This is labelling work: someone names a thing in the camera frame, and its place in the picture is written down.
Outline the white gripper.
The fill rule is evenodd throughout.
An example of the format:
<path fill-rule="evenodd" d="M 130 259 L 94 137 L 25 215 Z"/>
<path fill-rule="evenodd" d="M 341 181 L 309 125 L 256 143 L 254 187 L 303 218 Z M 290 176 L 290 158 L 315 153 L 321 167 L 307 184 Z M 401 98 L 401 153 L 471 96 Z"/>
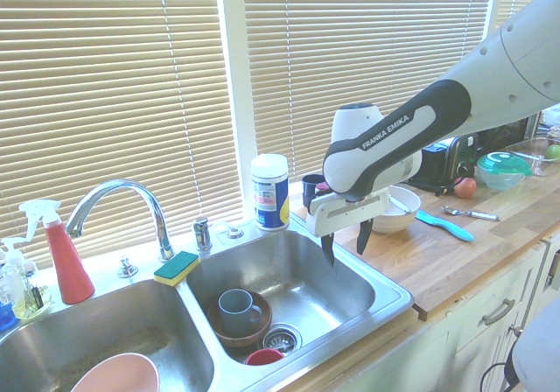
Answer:
<path fill-rule="evenodd" d="M 360 223 L 356 252 L 362 255 L 372 232 L 373 218 L 386 212 L 389 206 L 389 189 L 371 192 L 357 202 L 345 200 L 337 193 L 328 193 L 312 199 L 306 217 L 306 228 L 311 235 L 321 237 L 325 259 L 333 266 L 334 233 Z"/>

